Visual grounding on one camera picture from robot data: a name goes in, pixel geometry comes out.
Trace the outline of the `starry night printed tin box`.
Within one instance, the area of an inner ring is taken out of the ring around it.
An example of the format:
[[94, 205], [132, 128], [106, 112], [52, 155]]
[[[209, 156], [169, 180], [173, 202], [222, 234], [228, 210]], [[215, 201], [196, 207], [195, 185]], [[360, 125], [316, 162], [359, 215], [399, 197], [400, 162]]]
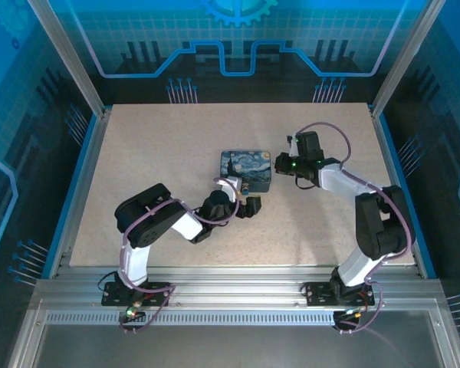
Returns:
[[241, 179], [249, 184], [249, 195], [269, 192], [271, 154], [264, 150], [226, 150], [220, 155], [220, 176]]

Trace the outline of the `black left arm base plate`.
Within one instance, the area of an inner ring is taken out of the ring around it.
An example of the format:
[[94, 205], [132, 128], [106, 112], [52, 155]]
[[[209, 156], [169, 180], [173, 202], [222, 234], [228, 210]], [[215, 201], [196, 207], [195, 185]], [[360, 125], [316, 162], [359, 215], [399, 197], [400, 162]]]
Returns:
[[142, 302], [143, 307], [159, 307], [169, 293], [170, 283], [166, 282], [145, 282], [141, 288], [149, 290], [148, 294], [130, 289], [123, 283], [115, 281], [107, 282], [104, 285], [102, 306], [108, 307], [129, 307], [137, 301]]

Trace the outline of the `aluminium frame post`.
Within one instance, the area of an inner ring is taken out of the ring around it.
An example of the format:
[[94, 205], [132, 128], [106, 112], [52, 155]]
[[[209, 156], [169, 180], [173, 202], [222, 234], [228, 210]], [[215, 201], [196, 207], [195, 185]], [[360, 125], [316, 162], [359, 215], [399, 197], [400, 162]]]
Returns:
[[409, 37], [402, 46], [401, 51], [389, 73], [386, 75], [386, 79], [382, 83], [373, 101], [371, 108], [371, 115], [373, 118], [378, 118], [383, 112], [403, 75], [407, 71], [408, 66], [419, 52], [426, 35], [429, 33], [445, 2], [446, 0], [428, 0], [419, 13], [419, 17], [413, 25]]
[[48, 0], [27, 0], [58, 55], [74, 79], [89, 108], [97, 118], [105, 114], [104, 103], [95, 89], [70, 38], [67, 36]]

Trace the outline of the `connector with indicator lights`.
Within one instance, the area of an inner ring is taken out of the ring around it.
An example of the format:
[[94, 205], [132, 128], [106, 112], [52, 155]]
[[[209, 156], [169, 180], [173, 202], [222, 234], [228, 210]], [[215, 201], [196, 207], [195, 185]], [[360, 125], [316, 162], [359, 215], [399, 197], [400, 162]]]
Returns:
[[350, 309], [346, 309], [342, 311], [335, 311], [333, 313], [333, 318], [336, 322], [343, 321], [343, 320], [351, 320], [351, 319], [359, 320], [361, 315], [367, 311], [368, 311], [367, 306], [352, 307]]
[[142, 304], [140, 302], [135, 302], [128, 306], [126, 310], [120, 314], [120, 322], [126, 324], [142, 320], [146, 316], [146, 313], [140, 310], [141, 307]]

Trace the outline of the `aluminium front frame rail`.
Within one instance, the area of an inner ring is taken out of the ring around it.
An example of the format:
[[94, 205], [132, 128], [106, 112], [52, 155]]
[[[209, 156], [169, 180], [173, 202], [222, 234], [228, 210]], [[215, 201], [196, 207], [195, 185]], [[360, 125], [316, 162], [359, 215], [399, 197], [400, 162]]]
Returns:
[[[331, 267], [150, 267], [150, 281], [165, 281], [176, 289], [173, 309], [303, 310], [300, 287], [307, 281], [328, 281]], [[29, 307], [39, 310], [97, 310], [97, 282], [108, 268], [61, 267], [57, 277], [37, 281]], [[446, 307], [441, 282], [418, 275], [412, 265], [387, 265], [374, 274], [376, 297], [383, 311], [414, 311]]]

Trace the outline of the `grey metal front panel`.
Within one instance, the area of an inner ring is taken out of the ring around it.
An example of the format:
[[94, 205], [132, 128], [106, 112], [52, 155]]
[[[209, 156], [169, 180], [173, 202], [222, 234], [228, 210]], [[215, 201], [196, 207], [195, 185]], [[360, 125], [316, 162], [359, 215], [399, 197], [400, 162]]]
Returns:
[[123, 333], [39, 314], [6, 368], [460, 368], [460, 340], [430, 309], [382, 312], [352, 334], [294, 319]]

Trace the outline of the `aluminium side frame rail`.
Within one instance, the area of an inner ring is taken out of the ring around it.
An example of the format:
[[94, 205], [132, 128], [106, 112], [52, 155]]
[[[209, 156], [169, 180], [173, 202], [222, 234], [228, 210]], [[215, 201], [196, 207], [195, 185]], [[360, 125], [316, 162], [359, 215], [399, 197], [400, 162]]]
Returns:
[[91, 119], [54, 231], [41, 279], [55, 278], [63, 254], [71, 251], [75, 245], [110, 113], [111, 109], [108, 108], [103, 117], [92, 117]]
[[406, 178], [401, 169], [400, 161], [397, 156], [397, 151], [393, 142], [392, 134], [389, 131], [388, 124], [385, 117], [381, 113], [378, 117], [372, 116], [373, 125], [375, 127], [376, 135], [379, 140], [379, 146], [383, 154], [384, 162], [386, 164], [387, 172], [392, 183], [400, 186], [406, 197], [406, 204], [409, 210], [409, 215], [412, 221], [412, 227], [415, 234], [415, 241], [411, 246], [411, 254], [415, 266], [417, 268], [419, 277], [426, 279], [429, 274], [426, 271], [424, 261], [422, 259], [421, 248], [419, 247], [419, 239], [422, 240], [422, 230], [419, 227], [419, 221], [417, 219], [416, 211], [412, 203], [412, 197], [407, 186]]

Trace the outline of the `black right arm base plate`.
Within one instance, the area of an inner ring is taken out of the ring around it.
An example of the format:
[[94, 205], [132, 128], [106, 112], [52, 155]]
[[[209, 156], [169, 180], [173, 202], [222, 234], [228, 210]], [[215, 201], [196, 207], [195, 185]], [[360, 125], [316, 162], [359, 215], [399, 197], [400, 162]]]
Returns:
[[361, 307], [373, 306], [373, 289], [366, 284], [346, 287], [333, 282], [306, 282], [301, 285], [301, 295], [308, 307]]

